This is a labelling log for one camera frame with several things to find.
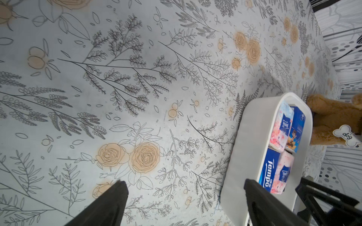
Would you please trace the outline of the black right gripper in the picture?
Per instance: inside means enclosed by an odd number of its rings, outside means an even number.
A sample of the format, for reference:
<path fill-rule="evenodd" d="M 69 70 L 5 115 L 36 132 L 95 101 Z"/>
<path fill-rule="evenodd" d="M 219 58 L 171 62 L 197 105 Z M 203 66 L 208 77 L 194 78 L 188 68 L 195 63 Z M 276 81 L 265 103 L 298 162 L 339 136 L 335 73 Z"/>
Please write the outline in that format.
<path fill-rule="evenodd" d="M 296 192 L 319 226 L 361 226 L 359 201 L 302 178 Z"/>

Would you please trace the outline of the dark blue Tempo tissue pack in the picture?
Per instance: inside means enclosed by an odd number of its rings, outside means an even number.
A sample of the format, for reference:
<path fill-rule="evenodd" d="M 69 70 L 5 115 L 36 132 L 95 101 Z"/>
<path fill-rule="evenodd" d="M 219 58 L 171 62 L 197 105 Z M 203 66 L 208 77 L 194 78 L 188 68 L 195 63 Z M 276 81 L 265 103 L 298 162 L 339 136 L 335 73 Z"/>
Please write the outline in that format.
<path fill-rule="evenodd" d="M 273 180 L 280 156 L 280 152 L 268 148 L 262 164 L 262 171 L 258 183 L 269 193 L 272 190 Z"/>

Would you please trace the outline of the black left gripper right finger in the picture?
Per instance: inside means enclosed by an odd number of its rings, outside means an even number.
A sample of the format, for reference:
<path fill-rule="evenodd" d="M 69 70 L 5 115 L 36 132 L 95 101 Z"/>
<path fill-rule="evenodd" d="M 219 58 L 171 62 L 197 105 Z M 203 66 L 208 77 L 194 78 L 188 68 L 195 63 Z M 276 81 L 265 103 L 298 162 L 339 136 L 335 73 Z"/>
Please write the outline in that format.
<path fill-rule="evenodd" d="M 278 199 L 268 193 L 258 182 L 246 179 L 244 184 L 248 213 L 254 226 L 306 226 Z"/>

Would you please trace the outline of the blue pink tissue pack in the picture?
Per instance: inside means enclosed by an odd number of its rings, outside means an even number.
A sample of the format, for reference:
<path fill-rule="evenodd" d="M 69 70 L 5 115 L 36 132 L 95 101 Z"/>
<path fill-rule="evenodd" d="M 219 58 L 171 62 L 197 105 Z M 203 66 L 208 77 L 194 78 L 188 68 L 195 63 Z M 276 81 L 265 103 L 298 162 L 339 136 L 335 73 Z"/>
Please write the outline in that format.
<path fill-rule="evenodd" d="M 288 141 L 293 117 L 294 110 L 287 104 L 287 102 L 282 101 L 277 111 L 269 140 L 269 146 L 280 153 L 283 152 Z"/>

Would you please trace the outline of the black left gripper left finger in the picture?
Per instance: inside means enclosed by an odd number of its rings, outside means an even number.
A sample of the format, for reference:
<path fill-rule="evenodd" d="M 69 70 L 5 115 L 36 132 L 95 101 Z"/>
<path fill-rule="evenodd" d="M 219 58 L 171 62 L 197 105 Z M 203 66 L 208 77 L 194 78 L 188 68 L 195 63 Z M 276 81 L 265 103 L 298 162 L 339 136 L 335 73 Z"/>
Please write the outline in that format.
<path fill-rule="evenodd" d="M 119 226 L 128 195 L 126 183 L 118 180 L 66 226 Z"/>

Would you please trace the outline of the white plastic storage box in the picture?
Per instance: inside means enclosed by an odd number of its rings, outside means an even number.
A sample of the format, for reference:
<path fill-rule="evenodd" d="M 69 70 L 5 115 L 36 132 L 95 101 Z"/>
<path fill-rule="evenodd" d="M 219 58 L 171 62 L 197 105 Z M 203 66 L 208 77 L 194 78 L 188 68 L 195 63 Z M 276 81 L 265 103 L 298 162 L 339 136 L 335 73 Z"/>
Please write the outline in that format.
<path fill-rule="evenodd" d="M 248 224 L 249 214 L 244 183 L 246 179 L 258 181 L 260 178 L 274 121 L 282 102 L 297 106 L 306 116 L 301 144 L 295 155 L 285 192 L 274 195 L 289 210 L 294 209 L 298 196 L 295 189 L 302 178 L 312 136 L 311 110 L 299 96 L 292 92 L 278 97 L 256 98 L 244 109 L 221 191 L 221 207 L 236 226 Z"/>

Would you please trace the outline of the blue Vinda tissue pack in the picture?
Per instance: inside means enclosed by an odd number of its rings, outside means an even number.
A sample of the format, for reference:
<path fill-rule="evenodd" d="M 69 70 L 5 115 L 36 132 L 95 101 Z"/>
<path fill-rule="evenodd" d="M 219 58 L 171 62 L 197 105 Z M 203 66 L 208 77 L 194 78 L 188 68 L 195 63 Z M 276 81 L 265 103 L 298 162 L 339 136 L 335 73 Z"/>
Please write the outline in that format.
<path fill-rule="evenodd" d="M 291 108 L 294 111 L 294 117 L 285 149 L 291 153 L 296 153 L 304 130 L 306 116 L 297 106 Z"/>

